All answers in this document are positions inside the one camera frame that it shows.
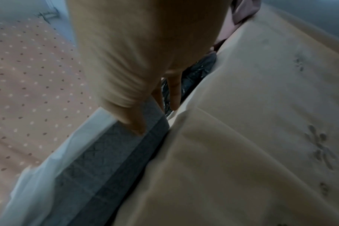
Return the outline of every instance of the finger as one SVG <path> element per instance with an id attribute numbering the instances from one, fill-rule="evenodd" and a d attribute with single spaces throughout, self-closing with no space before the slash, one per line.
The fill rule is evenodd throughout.
<path id="1" fill-rule="evenodd" d="M 181 105 L 181 77 L 182 72 L 167 78 L 169 89 L 169 105 L 173 111 L 177 110 Z"/>
<path id="2" fill-rule="evenodd" d="M 140 105 L 125 108 L 108 101 L 100 101 L 100 106 L 105 110 L 108 110 L 116 119 L 136 135 L 140 136 L 146 132 L 146 122 Z"/>
<path id="3" fill-rule="evenodd" d="M 155 89 L 152 91 L 151 95 L 154 97 L 155 101 L 157 102 L 159 108 L 164 112 L 164 107 L 163 107 L 163 96 L 162 96 L 162 82 L 159 81 L 158 84 L 156 85 Z"/>

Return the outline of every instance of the polka dot fabric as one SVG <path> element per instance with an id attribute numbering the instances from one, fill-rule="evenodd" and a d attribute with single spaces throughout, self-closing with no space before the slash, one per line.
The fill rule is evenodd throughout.
<path id="1" fill-rule="evenodd" d="M 22 170 L 97 108 L 72 43 L 43 19 L 0 22 L 0 212 Z"/>

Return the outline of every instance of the white plastic sheet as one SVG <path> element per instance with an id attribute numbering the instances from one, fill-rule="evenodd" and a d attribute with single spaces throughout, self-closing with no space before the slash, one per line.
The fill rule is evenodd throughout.
<path id="1" fill-rule="evenodd" d="M 26 168 L 0 216 L 0 226 L 40 225 L 53 206 L 55 178 L 116 122 L 98 108 L 39 167 Z"/>

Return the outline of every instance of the bedsheet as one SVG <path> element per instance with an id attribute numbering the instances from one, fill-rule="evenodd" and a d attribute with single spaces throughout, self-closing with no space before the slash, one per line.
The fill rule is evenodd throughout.
<path id="1" fill-rule="evenodd" d="M 114 225 L 339 225 L 338 47 L 263 5 L 223 44 Z"/>
<path id="2" fill-rule="evenodd" d="M 20 173 L 97 108 L 73 43 L 43 19 L 0 22 L 0 212 Z"/>

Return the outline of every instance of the gray quilted panel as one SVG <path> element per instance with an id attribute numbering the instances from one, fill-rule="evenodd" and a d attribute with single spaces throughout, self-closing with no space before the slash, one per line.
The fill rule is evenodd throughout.
<path id="1" fill-rule="evenodd" d="M 43 226 L 103 226 L 149 161 L 169 125 L 152 100 L 145 103 L 147 134 L 116 123 L 56 179 L 55 201 Z"/>

